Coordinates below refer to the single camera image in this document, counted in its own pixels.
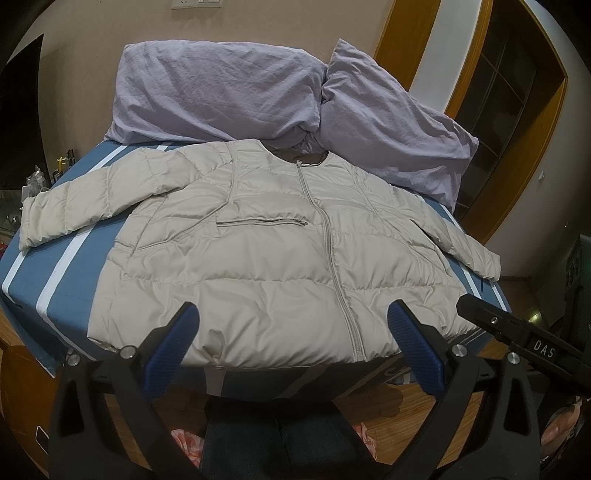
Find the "person's right hand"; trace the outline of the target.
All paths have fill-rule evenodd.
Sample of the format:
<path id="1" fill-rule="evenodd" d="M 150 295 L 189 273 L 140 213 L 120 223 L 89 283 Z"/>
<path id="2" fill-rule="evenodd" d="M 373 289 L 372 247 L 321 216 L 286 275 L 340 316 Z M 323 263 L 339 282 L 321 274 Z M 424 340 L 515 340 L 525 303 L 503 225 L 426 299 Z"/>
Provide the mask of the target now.
<path id="1" fill-rule="evenodd" d="M 548 424 L 541 438 L 543 449 L 556 450 L 567 439 L 579 420 L 581 406 L 579 399 Z"/>

